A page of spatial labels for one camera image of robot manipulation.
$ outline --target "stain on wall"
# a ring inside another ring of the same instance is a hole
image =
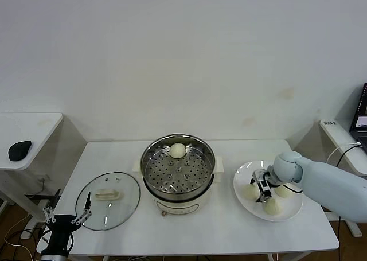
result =
[[[278,93],[278,97],[285,100],[292,100],[294,98],[294,87],[288,87],[286,89],[281,90]]]

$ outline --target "computer mouse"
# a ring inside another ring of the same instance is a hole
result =
[[[31,145],[31,141],[23,141],[13,144],[7,152],[9,155],[9,160],[11,160],[12,162],[17,162],[24,159],[27,156],[28,150],[30,149]]]

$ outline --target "laptop screen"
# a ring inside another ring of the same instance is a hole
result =
[[[350,130],[367,130],[367,83],[363,86],[360,102],[354,114]]]

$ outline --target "white side table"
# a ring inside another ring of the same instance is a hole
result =
[[[62,118],[61,113],[0,113],[0,192],[33,216],[26,228],[32,228],[38,221],[44,221],[44,213],[40,207],[24,196],[22,189],[7,172],[25,170]],[[23,160],[12,162],[9,160],[8,149],[20,141],[31,141],[32,146]],[[27,238],[29,235],[25,232],[22,237]]]

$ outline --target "white plate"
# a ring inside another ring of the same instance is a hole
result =
[[[263,209],[263,204],[256,201],[247,200],[243,197],[243,187],[250,183],[252,173],[257,169],[266,169],[272,163],[267,161],[252,161],[241,166],[235,173],[233,178],[233,187],[241,204],[255,216],[272,222],[286,221],[296,216],[303,205],[303,193],[293,193],[294,195],[288,198],[279,197],[274,188],[271,188],[271,195],[282,206],[283,212],[279,215],[269,215]]]

